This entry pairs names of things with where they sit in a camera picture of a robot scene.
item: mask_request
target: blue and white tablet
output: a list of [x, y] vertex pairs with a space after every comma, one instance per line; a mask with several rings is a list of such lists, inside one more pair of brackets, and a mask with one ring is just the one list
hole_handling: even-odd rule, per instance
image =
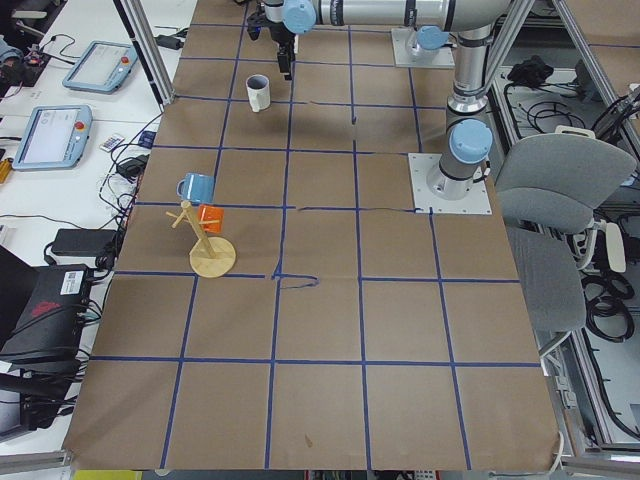
[[93, 41], [62, 85], [72, 90], [111, 93], [122, 85], [137, 61], [132, 45]]
[[87, 105], [36, 107], [13, 160], [14, 170], [53, 170], [78, 163], [89, 139]]

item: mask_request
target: blue joint cap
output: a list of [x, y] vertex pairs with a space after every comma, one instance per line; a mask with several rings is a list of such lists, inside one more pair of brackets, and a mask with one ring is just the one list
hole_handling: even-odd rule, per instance
[[285, 0], [282, 21], [291, 33], [302, 35], [316, 24], [316, 10], [309, 0]]
[[416, 41], [425, 50], [438, 50], [449, 40], [449, 33], [443, 32], [435, 25], [425, 25], [416, 32]]
[[464, 120], [453, 128], [449, 137], [451, 153], [467, 165], [475, 165], [489, 155], [493, 133], [480, 120]]

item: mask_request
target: chair seat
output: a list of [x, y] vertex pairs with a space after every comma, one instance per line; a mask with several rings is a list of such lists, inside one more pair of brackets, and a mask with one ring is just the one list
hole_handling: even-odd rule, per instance
[[507, 234], [533, 328], [568, 332], [584, 327], [584, 294], [569, 247], [520, 228], [507, 227]]

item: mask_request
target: gray office chair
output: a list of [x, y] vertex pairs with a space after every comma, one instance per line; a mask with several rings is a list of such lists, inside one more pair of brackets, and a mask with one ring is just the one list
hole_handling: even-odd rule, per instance
[[[554, 338], [540, 349], [544, 357], [571, 331], [585, 325], [586, 309], [579, 267], [593, 254], [598, 230], [607, 247], [617, 250], [612, 264], [620, 269], [619, 236], [614, 224], [595, 222], [600, 206], [636, 168], [628, 153], [595, 138], [554, 133], [516, 143], [496, 178], [507, 234], [534, 330]], [[563, 234], [588, 231], [585, 258], [576, 261], [565, 241], [520, 228], [522, 221]], [[622, 269], [624, 253], [622, 252]]]

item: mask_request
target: chair backrest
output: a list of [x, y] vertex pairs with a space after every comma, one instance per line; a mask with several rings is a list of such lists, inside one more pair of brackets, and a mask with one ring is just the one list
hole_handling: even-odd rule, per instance
[[578, 233], [636, 165], [630, 154], [600, 140], [527, 137], [513, 146], [496, 178], [503, 216]]

